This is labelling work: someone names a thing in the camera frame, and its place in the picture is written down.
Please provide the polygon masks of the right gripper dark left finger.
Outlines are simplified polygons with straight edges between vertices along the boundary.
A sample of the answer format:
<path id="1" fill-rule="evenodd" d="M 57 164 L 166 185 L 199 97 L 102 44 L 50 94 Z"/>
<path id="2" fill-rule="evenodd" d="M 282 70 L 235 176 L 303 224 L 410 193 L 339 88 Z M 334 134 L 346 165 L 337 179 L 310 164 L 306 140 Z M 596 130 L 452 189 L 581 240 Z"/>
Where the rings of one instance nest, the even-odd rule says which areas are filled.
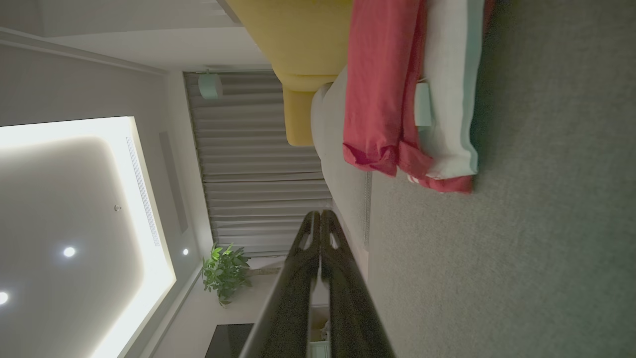
<path id="1" fill-rule="evenodd" d="M 240 358 L 307 358 L 320 267 L 320 213 L 307 213 Z"/>

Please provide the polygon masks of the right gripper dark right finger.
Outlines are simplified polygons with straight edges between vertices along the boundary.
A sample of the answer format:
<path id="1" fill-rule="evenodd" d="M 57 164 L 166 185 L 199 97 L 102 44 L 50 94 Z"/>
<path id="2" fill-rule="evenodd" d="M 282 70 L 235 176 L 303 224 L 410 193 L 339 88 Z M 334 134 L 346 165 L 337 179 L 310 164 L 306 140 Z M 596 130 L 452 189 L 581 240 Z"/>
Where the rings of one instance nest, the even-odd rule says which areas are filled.
<path id="1" fill-rule="evenodd" d="M 329 286 L 331 358 L 396 358 L 334 211 L 321 213 L 321 278 Z"/>

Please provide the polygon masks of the red basketball jersey white shoulders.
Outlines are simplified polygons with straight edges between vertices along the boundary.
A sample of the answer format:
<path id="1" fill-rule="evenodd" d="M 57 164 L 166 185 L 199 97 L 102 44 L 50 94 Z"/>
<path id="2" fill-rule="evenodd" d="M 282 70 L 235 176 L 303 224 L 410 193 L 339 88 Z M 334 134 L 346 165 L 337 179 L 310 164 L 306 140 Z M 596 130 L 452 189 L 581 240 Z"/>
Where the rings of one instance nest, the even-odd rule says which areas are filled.
<path id="1" fill-rule="evenodd" d="M 496 0 L 354 0 L 342 151 L 364 172 L 470 193 L 483 37 Z"/>

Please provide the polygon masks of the black flat panel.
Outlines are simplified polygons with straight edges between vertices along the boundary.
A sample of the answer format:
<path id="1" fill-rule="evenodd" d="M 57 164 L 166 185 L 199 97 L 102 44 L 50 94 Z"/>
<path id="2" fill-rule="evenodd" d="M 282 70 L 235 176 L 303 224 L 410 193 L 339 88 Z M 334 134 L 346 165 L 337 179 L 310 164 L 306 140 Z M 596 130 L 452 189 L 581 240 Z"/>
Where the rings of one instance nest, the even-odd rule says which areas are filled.
<path id="1" fill-rule="evenodd" d="M 217 325 L 205 358 L 239 358 L 253 324 Z"/>

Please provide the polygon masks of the green potted plant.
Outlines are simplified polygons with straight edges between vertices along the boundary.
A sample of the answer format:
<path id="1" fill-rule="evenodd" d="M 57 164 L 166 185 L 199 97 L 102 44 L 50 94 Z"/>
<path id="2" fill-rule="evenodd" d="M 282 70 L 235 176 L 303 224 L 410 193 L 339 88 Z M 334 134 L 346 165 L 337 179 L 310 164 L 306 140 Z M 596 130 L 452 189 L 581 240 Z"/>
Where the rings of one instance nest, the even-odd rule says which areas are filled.
<path id="1" fill-rule="evenodd" d="M 244 249 L 233 245 L 221 247 L 213 245 L 207 258 L 202 258 L 202 279 L 204 290 L 215 292 L 222 307 L 231 303 L 234 293 L 243 287 L 251 287 L 248 278 L 250 265 L 244 256 Z"/>

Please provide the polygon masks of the grey pleated curtain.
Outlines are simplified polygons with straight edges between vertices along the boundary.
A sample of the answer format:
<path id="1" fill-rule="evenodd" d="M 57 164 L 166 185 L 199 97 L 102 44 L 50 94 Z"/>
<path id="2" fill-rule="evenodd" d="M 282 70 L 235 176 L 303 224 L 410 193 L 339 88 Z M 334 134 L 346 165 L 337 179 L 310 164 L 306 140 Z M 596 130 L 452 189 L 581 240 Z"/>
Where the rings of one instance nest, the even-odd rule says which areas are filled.
<path id="1" fill-rule="evenodd" d="M 199 73 L 184 73 L 213 240 L 248 256 L 288 253 L 304 216 L 332 196 L 313 147 L 289 145 L 282 85 L 272 71 L 220 74 L 205 99 Z"/>

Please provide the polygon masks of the long ceiling air vent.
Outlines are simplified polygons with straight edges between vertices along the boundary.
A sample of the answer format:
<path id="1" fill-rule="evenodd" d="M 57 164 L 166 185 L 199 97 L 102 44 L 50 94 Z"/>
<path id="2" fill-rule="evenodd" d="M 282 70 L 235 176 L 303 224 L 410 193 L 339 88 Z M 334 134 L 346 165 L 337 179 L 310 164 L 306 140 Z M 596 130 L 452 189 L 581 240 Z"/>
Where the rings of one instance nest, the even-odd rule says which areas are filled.
<path id="1" fill-rule="evenodd" d="M 157 225 L 156 225 L 153 211 L 152 211 L 152 205 L 150 203 L 148 192 L 146 190 L 145 178 L 143 176 L 139 159 L 137 157 L 136 146 L 134 145 L 134 141 L 132 137 L 126 136 L 125 138 L 127 141 L 129 156 L 133 166 L 141 201 L 145 209 L 146 220 L 148 222 L 149 230 L 152 236 L 152 241 L 155 247 L 161 247 L 159 232 L 158 232 Z"/>

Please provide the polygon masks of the white round ceiling device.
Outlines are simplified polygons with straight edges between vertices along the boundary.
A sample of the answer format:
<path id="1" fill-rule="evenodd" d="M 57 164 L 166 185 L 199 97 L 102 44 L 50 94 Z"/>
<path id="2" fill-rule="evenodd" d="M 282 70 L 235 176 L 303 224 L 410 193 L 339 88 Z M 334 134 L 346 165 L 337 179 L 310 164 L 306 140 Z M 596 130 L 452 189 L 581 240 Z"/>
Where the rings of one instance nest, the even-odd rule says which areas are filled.
<path id="1" fill-rule="evenodd" d="M 200 73 L 198 74 L 198 90 L 200 95 L 206 100 L 217 100 L 223 96 L 223 85 L 219 74 Z"/>

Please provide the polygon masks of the yellow cushion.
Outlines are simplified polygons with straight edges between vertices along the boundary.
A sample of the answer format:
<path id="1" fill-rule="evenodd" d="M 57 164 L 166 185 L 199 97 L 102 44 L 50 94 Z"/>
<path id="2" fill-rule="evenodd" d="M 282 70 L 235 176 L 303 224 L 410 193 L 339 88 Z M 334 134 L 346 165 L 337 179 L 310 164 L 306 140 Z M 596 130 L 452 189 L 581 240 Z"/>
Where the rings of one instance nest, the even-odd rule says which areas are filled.
<path id="1" fill-rule="evenodd" d="M 288 143 L 312 146 L 312 99 L 347 64 L 353 0 L 227 0 L 282 84 Z"/>

